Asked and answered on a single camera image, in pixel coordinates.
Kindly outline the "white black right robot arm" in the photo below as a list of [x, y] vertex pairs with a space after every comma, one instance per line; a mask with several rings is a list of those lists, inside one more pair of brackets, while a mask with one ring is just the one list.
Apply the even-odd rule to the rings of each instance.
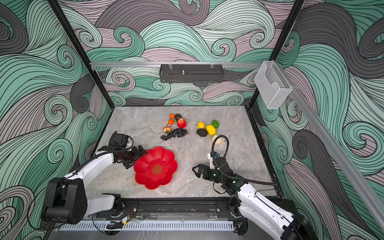
[[221, 184], [231, 196], [232, 215], [248, 219], [274, 240], [318, 239], [308, 220], [276, 205], [231, 169], [222, 172], [221, 168], [199, 164], [192, 171], [198, 178]]

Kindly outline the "large yellow lemon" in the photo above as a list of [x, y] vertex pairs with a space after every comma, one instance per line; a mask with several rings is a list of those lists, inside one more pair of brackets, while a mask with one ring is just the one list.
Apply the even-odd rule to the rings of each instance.
[[217, 133], [217, 129], [213, 125], [207, 125], [206, 131], [209, 135], [214, 136]]

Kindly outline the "dark avocado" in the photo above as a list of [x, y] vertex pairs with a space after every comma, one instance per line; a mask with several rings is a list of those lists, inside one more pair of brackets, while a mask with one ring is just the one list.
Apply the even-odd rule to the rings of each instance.
[[208, 135], [208, 131], [206, 129], [197, 129], [196, 133], [200, 137], [206, 137]]

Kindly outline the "red apple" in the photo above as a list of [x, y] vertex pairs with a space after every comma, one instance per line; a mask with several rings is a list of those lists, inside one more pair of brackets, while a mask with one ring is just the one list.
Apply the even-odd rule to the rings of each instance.
[[187, 122], [185, 119], [183, 118], [179, 118], [178, 119], [178, 122], [177, 122], [177, 125], [180, 129], [185, 129], [187, 127]]

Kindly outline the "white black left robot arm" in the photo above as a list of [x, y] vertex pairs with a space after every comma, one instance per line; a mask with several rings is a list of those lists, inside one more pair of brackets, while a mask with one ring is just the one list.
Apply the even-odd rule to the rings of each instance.
[[53, 178], [47, 186], [41, 220], [47, 223], [77, 224], [84, 217], [107, 212], [113, 218], [121, 216], [123, 203], [120, 194], [88, 197], [86, 189], [104, 169], [121, 163], [126, 169], [147, 155], [142, 146], [104, 146], [84, 164], [63, 178]]

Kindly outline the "red flower-shaped fruit bowl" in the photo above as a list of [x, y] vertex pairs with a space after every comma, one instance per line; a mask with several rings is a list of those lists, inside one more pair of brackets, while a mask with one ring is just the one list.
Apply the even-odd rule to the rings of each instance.
[[163, 147], [156, 147], [147, 150], [147, 154], [134, 164], [135, 181], [148, 190], [155, 190], [169, 184], [177, 169], [175, 154]]

